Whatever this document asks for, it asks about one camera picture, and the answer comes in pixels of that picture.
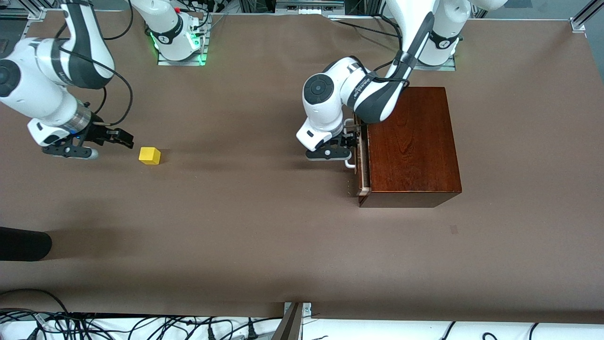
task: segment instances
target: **table surface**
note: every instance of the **table surface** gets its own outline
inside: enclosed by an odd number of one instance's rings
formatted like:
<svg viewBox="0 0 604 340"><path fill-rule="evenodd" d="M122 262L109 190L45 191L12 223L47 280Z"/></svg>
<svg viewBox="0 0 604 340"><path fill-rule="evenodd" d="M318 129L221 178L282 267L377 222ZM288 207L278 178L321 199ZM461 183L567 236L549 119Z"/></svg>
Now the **table surface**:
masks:
<svg viewBox="0 0 604 340"><path fill-rule="evenodd" d="M112 36L128 13L98 18ZM49 13L28 35L62 22ZM49 157L1 107L0 223L55 241L51 259L1 263L1 288L45 288L76 311L260 316L295 300L325 317L604 322L604 87L568 23L469 21L456 72L413 73L446 88L457 147L463 193L435 209L358 208L352 172L308 162L295 138L304 81L352 53L375 67L392 38L227 16L207 65L178 68L155 66L142 27L135 14L108 42L135 91L134 150ZM119 79L108 92L113 120L127 92ZM140 146L162 164L140 163Z"/></svg>

